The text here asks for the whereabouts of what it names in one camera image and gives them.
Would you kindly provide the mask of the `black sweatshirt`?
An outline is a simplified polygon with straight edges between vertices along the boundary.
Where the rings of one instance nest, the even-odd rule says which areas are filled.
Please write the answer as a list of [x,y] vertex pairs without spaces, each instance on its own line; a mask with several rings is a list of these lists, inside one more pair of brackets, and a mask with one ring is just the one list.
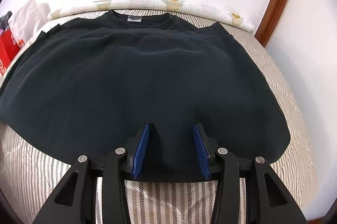
[[164,182],[204,180],[196,123],[240,158],[273,163],[290,142],[273,92],[234,37],[169,13],[131,22],[109,11],[41,33],[1,86],[1,120],[69,164],[108,155],[146,122],[141,174]]

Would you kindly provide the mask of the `red cardboard box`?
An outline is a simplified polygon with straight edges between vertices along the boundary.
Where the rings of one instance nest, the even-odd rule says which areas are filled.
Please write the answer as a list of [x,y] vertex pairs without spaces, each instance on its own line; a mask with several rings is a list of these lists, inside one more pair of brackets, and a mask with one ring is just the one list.
[[11,64],[11,61],[20,51],[10,29],[4,31],[0,37],[0,71],[3,76]]

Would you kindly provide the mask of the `dark plaid cloth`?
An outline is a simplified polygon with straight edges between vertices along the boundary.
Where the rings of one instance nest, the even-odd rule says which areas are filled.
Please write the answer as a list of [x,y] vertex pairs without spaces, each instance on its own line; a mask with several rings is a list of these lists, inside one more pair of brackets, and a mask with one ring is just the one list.
[[6,29],[9,28],[9,23],[8,20],[12,16],[12,12],[8,11],[4,16],[0,18],[0,29],[5,31]]

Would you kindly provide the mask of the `white patterned pillow roll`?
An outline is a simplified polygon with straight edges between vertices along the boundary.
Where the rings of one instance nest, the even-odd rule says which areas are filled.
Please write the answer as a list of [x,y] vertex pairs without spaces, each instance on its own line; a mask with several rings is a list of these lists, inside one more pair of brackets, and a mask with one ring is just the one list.
[[172,11],[225,23],[248,32],[255,29],[253,22],[241,15],[190,0],[98,0],[83,6],[56,9],[47,17],[53,20],[92,11],[124,9]]

